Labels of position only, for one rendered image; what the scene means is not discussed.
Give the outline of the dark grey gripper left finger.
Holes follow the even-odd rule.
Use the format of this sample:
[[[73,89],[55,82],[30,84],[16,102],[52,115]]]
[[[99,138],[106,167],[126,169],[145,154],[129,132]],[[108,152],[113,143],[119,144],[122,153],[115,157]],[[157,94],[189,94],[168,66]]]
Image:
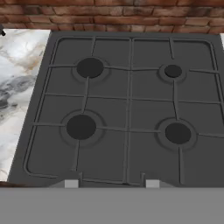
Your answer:
[[[82,180],[82,173],[77,171],[67,171],[54,179],[49,186],[61,188],[78,188]]]

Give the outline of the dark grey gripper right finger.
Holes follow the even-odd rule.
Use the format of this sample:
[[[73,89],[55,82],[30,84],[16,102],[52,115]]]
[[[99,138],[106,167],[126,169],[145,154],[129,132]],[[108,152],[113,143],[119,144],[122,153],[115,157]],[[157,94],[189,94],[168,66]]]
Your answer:
[[[171,188],[172,185],[168,184],[156,177],[142,172],[141,173],[141,186],[144,188]]]

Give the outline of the dark grey gas hob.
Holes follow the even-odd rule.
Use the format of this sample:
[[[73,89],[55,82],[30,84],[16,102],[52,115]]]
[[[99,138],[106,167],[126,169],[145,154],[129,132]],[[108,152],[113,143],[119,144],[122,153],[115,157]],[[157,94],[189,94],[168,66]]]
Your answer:
[[[224,187],[224,49],[211,34],[50,35],[8,180]]]

